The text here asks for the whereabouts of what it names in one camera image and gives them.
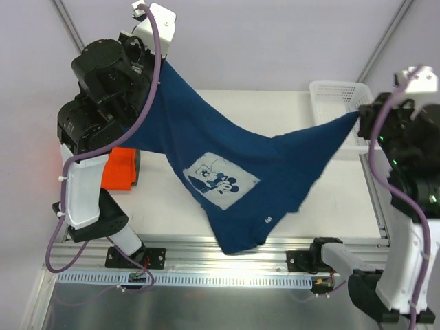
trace black bracket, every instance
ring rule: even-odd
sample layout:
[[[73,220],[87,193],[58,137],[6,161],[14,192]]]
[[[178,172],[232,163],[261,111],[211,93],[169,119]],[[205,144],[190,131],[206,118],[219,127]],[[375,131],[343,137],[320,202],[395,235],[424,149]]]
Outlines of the black bracket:
[[[320,237],[313,240],[308,251],[287,251],[287,269],[289,272],[306,272],[309,274],[329,273],[332,267],[322,262],[321,249],[325,243],[340,243],[342,241],[330,237]]]
[[[163,247],[142,247],[142,250],[137,253],[136,260],[141,265],[146,265],[148,270],[162,270],[165,268],[166,249]],[[106,268],[139,268],[138,266],[130,263],[126,260],[121,253],[119,253],[114,247],[109,247],[107,251],[107,257],[105,259]]]

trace white plastic basket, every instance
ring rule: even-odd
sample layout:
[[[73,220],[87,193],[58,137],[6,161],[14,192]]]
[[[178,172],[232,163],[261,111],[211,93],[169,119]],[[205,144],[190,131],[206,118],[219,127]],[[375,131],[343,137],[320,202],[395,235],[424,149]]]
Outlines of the white plastic basket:
[[[313,81],[310,84],[310,96],[315,125],[330,122],[347,112],[357,111],[360,105],[374,101],[369,87],[358,82]],[[359,155],[368,153],[369,142],[358,137],[358,131],[359,121],[334,159],[358,160]]]

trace orange cloth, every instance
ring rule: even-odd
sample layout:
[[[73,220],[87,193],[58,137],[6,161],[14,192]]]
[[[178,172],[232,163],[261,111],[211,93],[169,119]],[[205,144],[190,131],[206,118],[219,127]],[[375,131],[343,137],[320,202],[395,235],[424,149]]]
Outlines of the orange cloth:
[[[107,190],[131,190],[136,181],[135,149],[114,148],[102,176],[101,187]]]

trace printed graphic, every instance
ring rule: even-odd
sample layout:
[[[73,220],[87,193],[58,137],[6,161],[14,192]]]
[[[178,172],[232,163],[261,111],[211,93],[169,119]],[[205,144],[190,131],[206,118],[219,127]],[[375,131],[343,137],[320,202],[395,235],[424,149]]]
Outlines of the printed graphic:
[[[208,201],[226,210],[260,182],[241,167],[213,153],[206,153],[184,170],[186,179]]]

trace metal pole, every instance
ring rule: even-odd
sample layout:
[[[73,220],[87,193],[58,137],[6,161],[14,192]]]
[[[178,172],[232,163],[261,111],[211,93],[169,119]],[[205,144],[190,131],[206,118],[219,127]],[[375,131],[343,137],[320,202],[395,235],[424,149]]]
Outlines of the metal pole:
[[[366,79],[376,66],[380,56],[384,53],[388,42],[393,37],[397,28],[400,26],[400,23],[404,20],[415,2],[416,0],[403,0],[403,2],[400,4],[399,9],[396,11],[393,19],[391,19],[391,22],[388,24],[384,34],[377,43],[376,48],[373,50],[373,53],[366,62],[364,69],[359,75],[359,78],[357,78],[359,83],[365,83]]]
[[[63,0],[51,0],[51,2],[56,8],[56,11],[61,21],[63,21],[65,27],[67,28],[67,31],[69,32],[69,35],[72,41],[74,42],[76,49],[78,50],[79,53],[81,53],[85,48],[85,44],[81,39],[81,36],[78,33],[78,30],[76,29],[76,26],[72,21],[72,18],[70,17],[69,12],[67,11],[67,8]]]

